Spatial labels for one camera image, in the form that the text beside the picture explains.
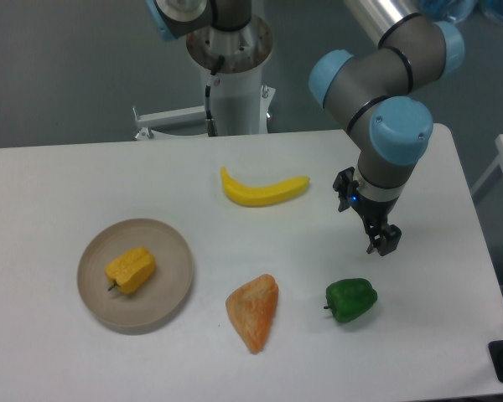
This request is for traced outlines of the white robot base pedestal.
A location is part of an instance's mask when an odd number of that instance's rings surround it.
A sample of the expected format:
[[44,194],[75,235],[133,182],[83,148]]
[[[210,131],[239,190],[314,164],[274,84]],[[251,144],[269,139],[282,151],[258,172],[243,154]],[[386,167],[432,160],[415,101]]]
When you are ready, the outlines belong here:
[[266,133],[268,107],[276,92],[262,80],[262,69],[273,48],[267,23],[253,14],[247,26],[238,31],[206,27],[188,34],[185,43],[199,71],[202,104],[147,115],[135,113],[135,138]]

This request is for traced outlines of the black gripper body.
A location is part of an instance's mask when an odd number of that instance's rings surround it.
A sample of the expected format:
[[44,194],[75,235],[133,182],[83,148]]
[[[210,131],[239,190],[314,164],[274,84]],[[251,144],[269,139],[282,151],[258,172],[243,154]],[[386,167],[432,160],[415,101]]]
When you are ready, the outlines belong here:
[[396,203],[397,198],[382,202],[365,198],[361,194],[350,196],[350,206],[361,217],[365,231],[379,229],[386,224]]

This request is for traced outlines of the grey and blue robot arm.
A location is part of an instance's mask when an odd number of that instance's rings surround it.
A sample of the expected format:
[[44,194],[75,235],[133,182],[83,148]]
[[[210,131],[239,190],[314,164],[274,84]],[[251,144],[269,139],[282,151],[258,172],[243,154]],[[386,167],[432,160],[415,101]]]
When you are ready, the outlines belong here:
[[[359,148],[354,167],[337,174],[340,210],[353,209],[369,238],[369,251],[393,252],[402,236],[388,221],[433,133],[427,107],[411,91],[456,70],[464,41],[451,23],[430,22],[411,1],[350,1],[348,9],[376,45],[356,58],[344,50],[323,56],[309,90]],[[273,46],[271,29],[248,1],[150,1],[165,40],[185,38],[200,68],[200,115],[212,137],[266,129],[261,108],[262,67]]]

